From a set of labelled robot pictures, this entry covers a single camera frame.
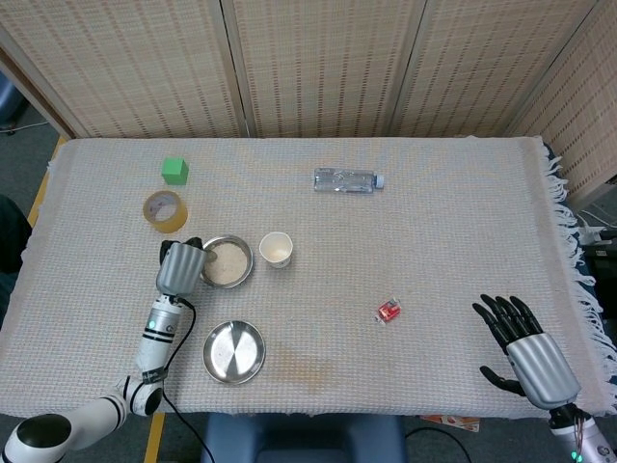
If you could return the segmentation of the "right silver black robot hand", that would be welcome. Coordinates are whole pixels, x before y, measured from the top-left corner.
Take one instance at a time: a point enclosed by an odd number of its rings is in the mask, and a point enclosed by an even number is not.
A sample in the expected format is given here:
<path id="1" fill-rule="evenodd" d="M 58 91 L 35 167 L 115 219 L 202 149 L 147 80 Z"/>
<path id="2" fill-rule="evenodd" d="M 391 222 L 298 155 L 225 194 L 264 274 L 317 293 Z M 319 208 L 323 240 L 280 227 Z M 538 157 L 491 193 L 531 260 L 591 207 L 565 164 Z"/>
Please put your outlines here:
<path id="1" fill-rule="evenodd" d="M 542 410 L 576 401 L 581 386 L 554 339 L 544 331 L 532 310 L 516 296 L 480 296 L 472 308 L 489 328 L 514 371 L 513 379 L 482 366 L 481 374 L 493 386 L 523 396 Z"/>

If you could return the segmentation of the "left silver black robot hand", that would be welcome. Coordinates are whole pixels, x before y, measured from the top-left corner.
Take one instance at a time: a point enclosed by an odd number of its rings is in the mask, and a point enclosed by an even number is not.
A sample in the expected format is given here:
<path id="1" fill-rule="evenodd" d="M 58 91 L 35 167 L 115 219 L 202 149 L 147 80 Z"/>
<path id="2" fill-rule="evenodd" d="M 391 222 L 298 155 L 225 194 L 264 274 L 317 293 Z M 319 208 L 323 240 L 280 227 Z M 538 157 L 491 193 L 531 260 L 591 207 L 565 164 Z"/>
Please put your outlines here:
<path id="1" fill-rule="evenodd" d="M 199 237 L 184 242 L 163 240 L 159 252 L 160 268 L 156 288 L 168 296 L 188 296 L 193 291 L 208 260 Z"/>

